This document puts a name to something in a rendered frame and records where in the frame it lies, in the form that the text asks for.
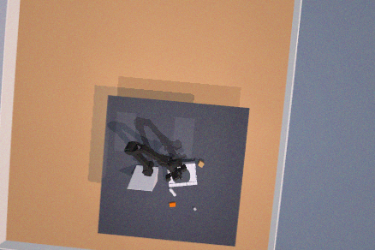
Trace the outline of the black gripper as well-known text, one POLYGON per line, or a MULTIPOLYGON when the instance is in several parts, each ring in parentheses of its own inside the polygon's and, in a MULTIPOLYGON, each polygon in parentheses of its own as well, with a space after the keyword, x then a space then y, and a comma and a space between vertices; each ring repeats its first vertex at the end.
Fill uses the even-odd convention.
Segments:
POLYGON ((171 181, 171 179, 170 179, 171 178, 171 174, 170 173, 174 172, 175 170, 179 170, 181 172, 181 175, 180 175, 179 179, 182 179, 182 172, 187 171, 187 166, 185 164, 183 164, 181 166, 181 168, 179 168, 179 169, 177 169, 177 167, 176 167, 176 168, 173 168, 172 170, 170 170, 169 174, 166 175, 166 181, 167 182, 171 181))

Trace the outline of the small tan block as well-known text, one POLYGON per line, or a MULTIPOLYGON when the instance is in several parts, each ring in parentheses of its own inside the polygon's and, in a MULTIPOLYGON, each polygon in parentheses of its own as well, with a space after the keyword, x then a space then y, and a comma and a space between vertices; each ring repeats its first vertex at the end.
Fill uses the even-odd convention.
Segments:
POLYGON ((201 167, 201 168, 204 166, 204 164, 205 163, 203 161, 201 161, 201 160, 198 162, 198 166, 201 167))

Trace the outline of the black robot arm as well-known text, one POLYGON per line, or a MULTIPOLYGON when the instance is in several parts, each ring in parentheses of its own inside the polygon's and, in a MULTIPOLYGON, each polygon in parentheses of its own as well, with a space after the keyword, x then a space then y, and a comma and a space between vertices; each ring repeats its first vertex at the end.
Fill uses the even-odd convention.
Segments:
MULTIPOLYGON (((134 156, 143 165, 142 173, 144 174, 144 176, 152 176, 152 167, 154 163, 153 161, 147 161, 147 159, 141 153, 144 153, 148 157, 156 160, 159 165, 161 165, 162 167, 166 167, 168 170, 172 170, 173 168, 182 166, 182 160, 180 158, 173 160, 171 156, 166 156, 163 154, 160 155, 152 149, 148 148, 146 145, 142 145, 141 143, 136 141, 128 142, 127 146, 124 149, 124 152, 128 155, 134 156), (138 146, 140 146, 140 149, 138 149, 138 146), (170 160, 168 161, 168 159, 170 160)), ((170 174, 173 180, 177 181, 180 178, 181 172, 179 170, 175 170, 170 174)))

